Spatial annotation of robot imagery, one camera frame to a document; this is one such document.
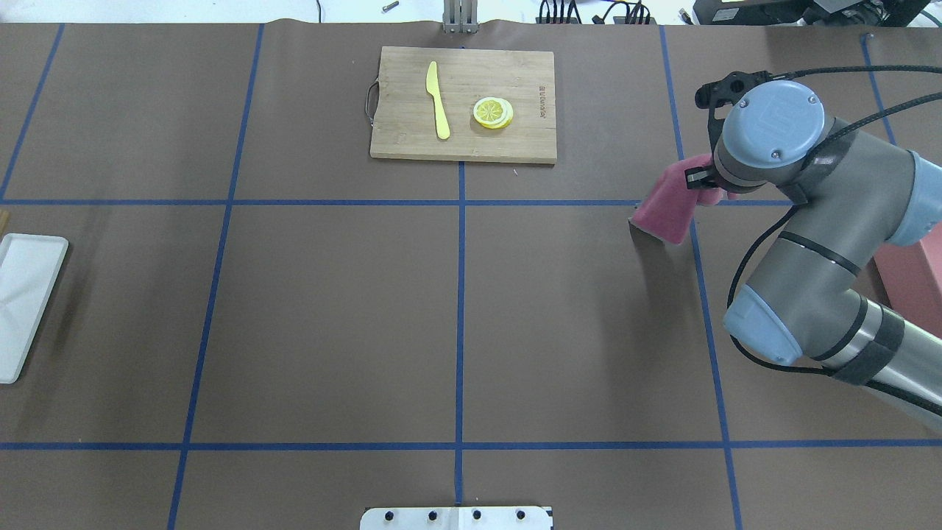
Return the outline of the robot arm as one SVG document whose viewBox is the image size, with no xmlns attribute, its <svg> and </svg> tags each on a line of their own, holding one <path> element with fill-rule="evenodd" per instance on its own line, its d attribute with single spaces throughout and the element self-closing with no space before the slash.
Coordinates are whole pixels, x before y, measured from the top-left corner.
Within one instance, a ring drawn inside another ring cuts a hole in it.
<svg viewBox="0 0 942 530">
<path fill-rule="evenodd" d="M 741 259 L 723 327 L 751 362 L 878 395 L 940 430 L 938 336 L 852 288 L 882 245 L 917 244 L 940 222 L 940 167 L 827 113 L 787 77 L 734 71 L 694 95 L 711 158 L 687 187 L 791 202 Z"/>
</svg>

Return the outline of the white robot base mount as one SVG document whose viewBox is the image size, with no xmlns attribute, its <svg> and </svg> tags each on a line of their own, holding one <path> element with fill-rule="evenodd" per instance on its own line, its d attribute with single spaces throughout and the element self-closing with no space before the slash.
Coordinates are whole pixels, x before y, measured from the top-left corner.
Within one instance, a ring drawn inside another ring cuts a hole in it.
<svg viewBox="0 0 942 530">
<path fill-rule="evenodd" d="M 415 506 L 364 511 L 360 529 L 554 529 L 550 507 Z"/>
</svg>

